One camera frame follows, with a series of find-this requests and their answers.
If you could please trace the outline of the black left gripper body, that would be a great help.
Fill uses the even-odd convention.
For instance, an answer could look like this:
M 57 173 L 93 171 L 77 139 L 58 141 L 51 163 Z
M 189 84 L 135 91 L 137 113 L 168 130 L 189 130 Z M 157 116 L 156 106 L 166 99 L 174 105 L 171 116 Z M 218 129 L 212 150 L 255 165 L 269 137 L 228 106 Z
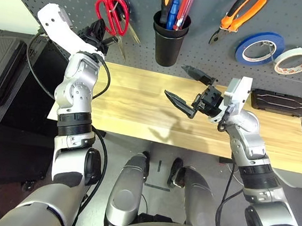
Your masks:
M 93 47 L 96 48 L 97 51 L 102 52 L 104 55 L 107 55 L 109 45 L 103 44 L 103 40 L 99 42 L 96 40 L 92 34 L 91 34 L 91 27 L 87 26 L 81 30 L 78 31 L 78 36 L 81 38 L 84 42 L 92 45 Z

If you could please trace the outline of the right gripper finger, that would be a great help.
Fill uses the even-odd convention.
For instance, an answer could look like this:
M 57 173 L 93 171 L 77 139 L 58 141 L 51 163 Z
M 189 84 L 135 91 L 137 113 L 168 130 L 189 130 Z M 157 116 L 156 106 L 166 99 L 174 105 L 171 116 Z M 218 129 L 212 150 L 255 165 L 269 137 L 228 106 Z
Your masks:
M 218 80 L 214 77 L 209 76 L 208 74 L 204 73 L 203 71 L 189 65 L 182 65 L 181 68 L 194 80 L 203 83 L 204 85 L 211 86 L 214 82 Z
M 188 106 L 185 100 L 167 90 L 165 90 L 164 93 L 167 96 L 168 100 L 171 101 L 171 103 L 181 112 L 184 112 L 187 117 L 192 119 L 195 116 L 197 111 L 194 108 Z

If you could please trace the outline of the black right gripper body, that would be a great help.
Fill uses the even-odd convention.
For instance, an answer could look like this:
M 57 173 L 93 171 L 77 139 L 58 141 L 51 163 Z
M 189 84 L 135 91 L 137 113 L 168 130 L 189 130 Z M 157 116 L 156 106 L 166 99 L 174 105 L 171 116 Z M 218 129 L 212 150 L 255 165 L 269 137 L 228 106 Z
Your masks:
M 207 116 L 217 116 L 222 111 L 219 109 L 223 100 L 221 94 L 214 86 L 208 86 L 202 94 L 197 94 L 191 106 Z

